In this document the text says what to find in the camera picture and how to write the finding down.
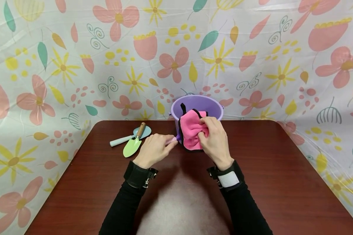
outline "fabric backdrop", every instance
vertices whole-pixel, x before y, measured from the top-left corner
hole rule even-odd
[[[98,121],[193,94],[277,121],[353,216],[353,0],[0,0],[0,234]]]

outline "wooden handle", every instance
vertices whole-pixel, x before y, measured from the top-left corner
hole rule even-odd
[[[146,124],[145,123],[141,123],[140,128],[139,128],[139,130],[136,133],[136,137],[140,138],[143,135],[145,127],[146,127]]]

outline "purple bucket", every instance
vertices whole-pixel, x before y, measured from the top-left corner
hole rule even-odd
[[[221,120],[224,115],[224,107],[219,102],[207,96],[189,95],[177,99],[171,106],[169,115],[174,117],[176,123],[176,134],[179,135],[179,118],[183,115],[181,104],[184,103],[186,111],[196,109],[197,111],[206,111],[210,117],[216,117]]]

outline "wooden table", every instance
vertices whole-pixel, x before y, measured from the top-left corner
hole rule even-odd
[[[140,121],[97,123],[36,216],[27,235],[97,234],[124,179],[123,137]],[[152,133],[175,134],[174,121],[148,121]],[[351,234],[353,218],[308,160],[272,121],[223,121],[230,152],[276,235]],[[230,234],[228,208],[206,169],[204,153],[176,146],[157,163],[137,211],[133,234]]]

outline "pink towel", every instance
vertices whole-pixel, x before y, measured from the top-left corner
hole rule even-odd
[[[179,119],[179,131],[182,132],[182,144],[190,151],[202,150],[198,133],[204,132],[208,137],[209,131],[206,124],[200,124],[200,119],[207,116],[207,112],[192,109]]]

